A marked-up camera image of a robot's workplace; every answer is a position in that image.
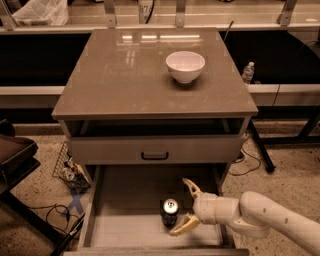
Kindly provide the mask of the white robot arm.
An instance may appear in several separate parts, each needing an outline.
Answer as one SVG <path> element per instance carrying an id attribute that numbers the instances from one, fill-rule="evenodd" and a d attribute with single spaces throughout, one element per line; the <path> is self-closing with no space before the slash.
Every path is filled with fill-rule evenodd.
<path id="1" fill-rule="evenodd" d="M 202 192 L 187 178 L 182 179 L 193 198 L 193 213 L 183 216 L 169 231 L 171 236 L 191 232 L 199 224 L 222 224 L 238 234 L 265 238 L 270 229 L 283 234 L 312 256 L 320 256 L 320 224 L 295 213 L 272 199 L 252 191 L 239 199 Z"/>

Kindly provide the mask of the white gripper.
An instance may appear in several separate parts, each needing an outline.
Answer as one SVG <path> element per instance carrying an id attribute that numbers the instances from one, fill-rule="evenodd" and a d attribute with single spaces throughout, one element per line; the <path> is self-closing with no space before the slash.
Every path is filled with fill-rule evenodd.
<path id="1" fill-rule="evenodd" d="M 229 197 L 219 197 L 211 193 L 202 193 L 200 188 L 190 179 L 183 178 L 194 199 L 195 215 L 186 214 L 182 220 L 169 231 L 170 236 L 180 236 L 194 230 L 199 223 L 229 225 L 240 217 L 239 200 Z"/>

